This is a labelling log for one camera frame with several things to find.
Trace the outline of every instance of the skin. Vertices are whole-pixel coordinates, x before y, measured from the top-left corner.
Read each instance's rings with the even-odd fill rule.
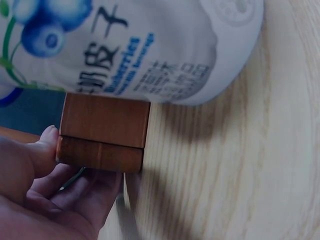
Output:
[[[58,130],[48,127],[38,142],[0,137],[0,239],[95,240],[120,188],[121,175],[56,164]]]

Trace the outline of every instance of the blueberry beverage bottle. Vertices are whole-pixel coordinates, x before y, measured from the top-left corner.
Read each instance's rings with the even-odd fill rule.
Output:
[[[197,105],[259,36],[263,0],[0,0],[0,102],[20,88]]]

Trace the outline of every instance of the light wood surface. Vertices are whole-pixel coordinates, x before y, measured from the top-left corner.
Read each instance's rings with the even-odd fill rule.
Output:
[[[132,214],[118,200],[100,240],[320,239],[320,2],[265,7],[222,95],[151,106]]]

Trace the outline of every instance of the brown wooden box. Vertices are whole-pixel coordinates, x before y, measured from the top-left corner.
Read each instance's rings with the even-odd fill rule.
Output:
[[[148,102],[68,93],[57,149],[59,161],[81,167],[139,172]]]

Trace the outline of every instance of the blue berry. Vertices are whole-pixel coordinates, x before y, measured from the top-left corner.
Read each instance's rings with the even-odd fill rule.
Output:
[[[39,11],[41,0],[14,0],[12,12],[20,24],[27,24]]]
[[[31,55],[49,58],[63,49],[65,33],[60,24],[36,17],[24,27],[21,42]]]
[[[44,14],[61,23],[64,31],[78,28],[90,15],[92,0],[43,0]]]

